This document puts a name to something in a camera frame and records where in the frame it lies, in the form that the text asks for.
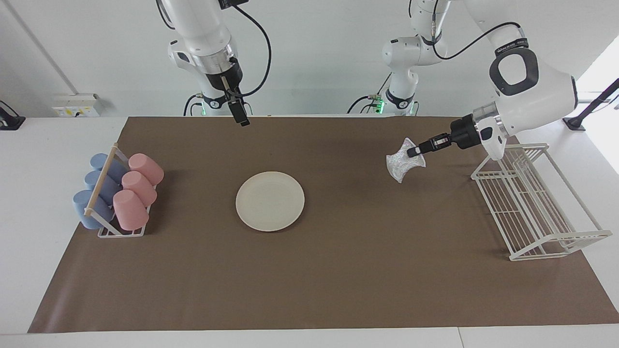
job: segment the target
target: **brown table surface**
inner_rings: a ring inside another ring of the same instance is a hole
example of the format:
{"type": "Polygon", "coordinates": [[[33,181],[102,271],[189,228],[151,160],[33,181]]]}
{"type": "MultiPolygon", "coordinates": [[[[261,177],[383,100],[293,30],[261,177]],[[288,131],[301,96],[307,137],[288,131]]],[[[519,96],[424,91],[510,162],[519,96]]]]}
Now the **brown table surface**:
{"type": "Polygon", "coordinates": [[[482,147],[429,154],[402,185],[389,176],[385,155],[404,137],[451,118],[251,121],[130,118],[121,150],[166,171],[146,235],[78,226],[29,332],[619,323],[581,252],[508,261],[470,179],[482,147]],[[235,210],[238,188],[265,171],[305,191],[279,233],[235,210]]]}

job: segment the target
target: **metal rack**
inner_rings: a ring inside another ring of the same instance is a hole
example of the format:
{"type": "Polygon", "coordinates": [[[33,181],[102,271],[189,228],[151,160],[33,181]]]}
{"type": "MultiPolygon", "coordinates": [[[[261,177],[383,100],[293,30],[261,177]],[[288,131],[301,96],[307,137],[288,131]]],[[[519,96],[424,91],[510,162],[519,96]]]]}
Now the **metal rack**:
{"type": "MultiPolygon", "coordinates": [[[[118,143],[115,142],[112,146],[110,153],[108,154],[108,158],[103,164],[103,168],[101,169],[101,175],[97,180],[97,184],[95,184],[95,188],[93,189],[92,195],[90,195],[90,200],[88,201],[88,205],[84,209],[85,216],[92,216],[95,220],[97,220],[100,224],[103,225],[102,228],[99,229],[97,236],[99,238],[129,238],[129,237],[141,237],[144,235],[144,231],[146,230],[146,225],[144,225],[139,230],[133,231],[124,231],[121,228],[114,227],[111,223],[107,222],[99,213],[97,213],[94,209],[95,202],[97,201],[97,196],[99,192],[101,192],[101,187],[103,187],[103,180],[105,176],[108,174],[108,170],[110,170],[110,166],[114,157],[117,157],[123,165],[129,168],[129,159],[125,154],[120,151],[118,148],[118,143]]],[[[146,212],[150,214],[150,207],[146,207],[146,212]]]]}
{"type": "Polygon", "coordinates": [[[487,157],[471,175],[512,261],[562,257],[612,235],[598,224],[547,149],[547,144],[508,145],[501,160],[487,157]],[[557,204],[536,169],[535,163],[545,160],[590,220],[590,231],[577,231],[557,204]]]}

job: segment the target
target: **table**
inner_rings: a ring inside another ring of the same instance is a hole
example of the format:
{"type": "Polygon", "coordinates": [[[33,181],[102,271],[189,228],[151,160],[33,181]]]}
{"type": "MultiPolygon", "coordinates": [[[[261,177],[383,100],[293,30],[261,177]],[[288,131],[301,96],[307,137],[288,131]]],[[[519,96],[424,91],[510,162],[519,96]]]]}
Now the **table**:
{"type": "MultiPolygon", "coordinates": [[[[18,132],[0,133],[0,211],[11,211],[0,219],[0,346],[60,347],[83,342],[109,346],[117,342],[163,347],[200,342],[217,347],[247,343],[272,347],[295,341],[308,347],[614,347],[619,341],[619,325],[24,335],[77,223],[71,205],[63,204],[82,189],[81,179],[88,171],[76,158],[107,151],[125,121],[30,118],[18,132]]],[[[553,158],[602,226],[619,232],[619,216],[613,211],[619,206],[619,176],[586,133],[571,133],[561,123],[553,123],[518,138],[549,143],[553,158]],[[573,154],[586,156],[574,160],[573,154]]],[[[611,237],[584,250],[615,307],[619,303],[618,246],[619,239],[611,237]]]]}

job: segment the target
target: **wall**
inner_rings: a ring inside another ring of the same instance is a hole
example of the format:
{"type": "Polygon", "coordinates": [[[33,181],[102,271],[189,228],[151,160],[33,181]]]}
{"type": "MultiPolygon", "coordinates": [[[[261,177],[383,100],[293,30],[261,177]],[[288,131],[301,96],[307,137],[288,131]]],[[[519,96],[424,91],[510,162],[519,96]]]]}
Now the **wall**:
{"type": "MultiPolygon", "coordinates": [[[[168,61],[167,43],[177,36],[161,23],[153,1],[0,0],[0,95],[27,116],[48,116],[51,95],[69,88],[41,61],[5,2],[79,92],[101,96],[107,116],[178,115],[197,91],[193,78],[168,61]]],[[[243,8],[263,24],[274,49],[267,84],[248,98],[259,114],[345,112],[357,97],[376,92],[389,72],[380,58],[383,44],[412,35],[405,0],[253,0],[243,8]]],[[[618,10],[614,0],[519,1],[532,47],[575,76],[619,33],[618,10]]],[[[252,89],[266,65],[264,39],[233,9],[224,16],[240,49],[243,87],[252,89]]],[[[479,33],[455,1],[444,27],[450,51],[479,33]]],[[[482,40],[457,59],[417,69],[420,114],[464,115],[488,103],[491,52],[482,40]]]]}

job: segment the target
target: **white plate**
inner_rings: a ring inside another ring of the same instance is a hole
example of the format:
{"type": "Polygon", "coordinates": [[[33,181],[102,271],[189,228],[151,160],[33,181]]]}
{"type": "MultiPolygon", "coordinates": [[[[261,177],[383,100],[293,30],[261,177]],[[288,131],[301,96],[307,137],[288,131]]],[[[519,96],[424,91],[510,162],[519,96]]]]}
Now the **white plate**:
{"type": "Polygon", "coordinates": [[[303,188],[290,175],[264,172],[249,178],[236,194],[236,212],[247,226],[274,232],[290,226],[305,205],[303,188]]]}

